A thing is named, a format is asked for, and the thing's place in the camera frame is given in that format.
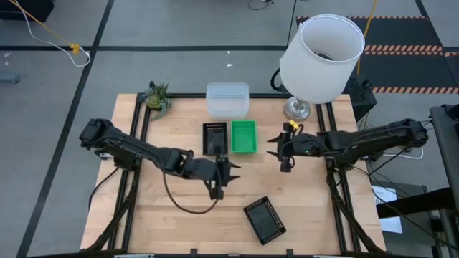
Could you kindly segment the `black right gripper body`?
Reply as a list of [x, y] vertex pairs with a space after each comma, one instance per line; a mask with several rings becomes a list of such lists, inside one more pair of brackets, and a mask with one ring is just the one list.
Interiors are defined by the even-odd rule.
[[291, 156], [322, 156], [326, 146], [318, 137], [303, 133], [303, 125], [283, 124], [283, 132], [278, 136], [278, 159]]

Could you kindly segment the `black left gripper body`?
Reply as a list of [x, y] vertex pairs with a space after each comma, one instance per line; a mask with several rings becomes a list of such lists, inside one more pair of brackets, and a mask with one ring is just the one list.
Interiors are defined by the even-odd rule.
[[184, 178], [203, 181], [215, 181], [219, 186], [227, 186], [232, 180], [232, 163], [226, 156], [217, 156], [215, 161], [197, 158], [184, 165]]

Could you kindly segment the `green plastic basket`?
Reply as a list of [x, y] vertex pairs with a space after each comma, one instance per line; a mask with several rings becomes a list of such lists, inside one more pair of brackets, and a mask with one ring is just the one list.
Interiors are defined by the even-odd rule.
[[232, 152], [253, 154], [257, 152], [257, 124], [254, 120], [233, 120], [231, 122]]

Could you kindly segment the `clear plastic bin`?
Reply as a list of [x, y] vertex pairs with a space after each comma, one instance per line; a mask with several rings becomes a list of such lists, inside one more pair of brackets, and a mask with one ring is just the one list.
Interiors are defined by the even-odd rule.
[[249, 85], [245, 82], [211, 82], [205, 98], [213, 119], [245, 118], [250, 107]]

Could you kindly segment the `black plastic basket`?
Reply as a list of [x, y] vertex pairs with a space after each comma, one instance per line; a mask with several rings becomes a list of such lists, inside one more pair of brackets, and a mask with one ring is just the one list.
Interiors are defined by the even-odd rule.
[[261, 245], [266, 245], [287, 232], [267, 196], [244, 207], [243, 211]]
[[225, 122], [204, 123], [202, 129], [202, 153], [205, 156], [227, 155], [227, 124]]

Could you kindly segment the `black electronics box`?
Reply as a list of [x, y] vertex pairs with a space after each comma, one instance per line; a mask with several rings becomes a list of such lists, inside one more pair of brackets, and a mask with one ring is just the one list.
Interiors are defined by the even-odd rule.
[[361, 120], [377, 104], [372, 84], [363, 77], [350, 77], [343, 94], [351, 98], [356, 121]]

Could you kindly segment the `white shade table lamp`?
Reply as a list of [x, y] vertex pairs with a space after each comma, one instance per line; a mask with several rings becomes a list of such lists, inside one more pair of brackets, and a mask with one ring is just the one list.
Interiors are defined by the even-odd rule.
[[292, 95], [284, 105], [284, 115], [302, 121], [310, 115], [312, 104], [336, 99], [364, 47], [363, 32], [344, 16], [320, 14], [300, 23], [280, 58], [280, 79]]

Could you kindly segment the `potted succulent plant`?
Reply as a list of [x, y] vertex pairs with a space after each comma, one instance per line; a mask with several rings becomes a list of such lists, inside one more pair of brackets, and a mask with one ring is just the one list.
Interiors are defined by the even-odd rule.
[[155, 121], [164, 117], [171, 106], [171, 101], [168, 97], [169, 84], [161, 82], [156, 84], [150, 81], [148, 89], [144, 92], [146, 98], [146, 105], [148, 108], [157, 112], [150, 118], [150, 121]]

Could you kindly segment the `white paper sheet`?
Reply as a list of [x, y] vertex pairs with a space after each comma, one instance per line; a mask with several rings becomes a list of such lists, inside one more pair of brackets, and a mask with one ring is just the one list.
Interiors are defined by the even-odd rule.
[[[384, 202], [396, 201], [397, 195], [393, 188], [386, 189], [381, 186], [372, 186], [374, 192], [374, 201], [376, 205]], [[399, 216], [379, 220], [382, 231], [395, 234], [402, 233], [402, 222]]]

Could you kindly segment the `black equipment stand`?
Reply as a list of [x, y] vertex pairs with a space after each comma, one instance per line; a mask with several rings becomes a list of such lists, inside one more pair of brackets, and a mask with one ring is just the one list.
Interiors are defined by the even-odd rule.
[[459, 258], [459, 104], [430, 108], [430, 117], [443, 159], [449, 186], [420, 195], [382, 201], [377, 205], [381, 219], [439, 211], [450, 258]]

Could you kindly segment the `black orange striped floor mat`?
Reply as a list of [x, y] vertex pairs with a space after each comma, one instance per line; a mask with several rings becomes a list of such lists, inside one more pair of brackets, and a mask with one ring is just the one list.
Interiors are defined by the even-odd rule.
[[459, 95], [459, 47], [445, 47], [426, 16], [349, 16], [366, 32], [360, 67], [374, 93]]

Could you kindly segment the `black table frame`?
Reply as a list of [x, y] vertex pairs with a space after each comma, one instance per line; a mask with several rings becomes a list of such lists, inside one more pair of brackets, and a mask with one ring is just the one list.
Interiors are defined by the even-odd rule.
[[[127, 251], [133, 253], [184, 254], [339, 254], [333, 202], [326, 183], [322, 158], [295, 158], [290, 173], [280, 172], [277, 158], [266, 153], [276, 144], [267, 140], [282, 130], [286, 121], [286, 98], [255, 94], [250, 100], [248, 120], [257, 126], [257, 153], [230, 154], [241, 166], [232, 169], [241, 178], [224, 190], [224, 199], [206, 214], [179, 210], [166, 194], [162, 173], [149, 161], [141, 165], [140, 180]], [[211, 122], [205, 94], [171, 94], [171, 109], [164, 118], [148, 122], [146, 142], [158, 147], [193, 150], [202, 156], [202, 124]], [[122, 173], [98, 190], [88, 214], [81, 249], [89, 248], [103, 233], [115, 210]], [[354, 216], [381, 249], [386, 249], [369, 179], [360, 170], [346, 173]], [[212, 201], [201, 181], [167, 176], [174, 199], [184, 208], [201, 211]], [[248, 204], [267, 196], [287, 232], [261, 245], [243, 212]]]

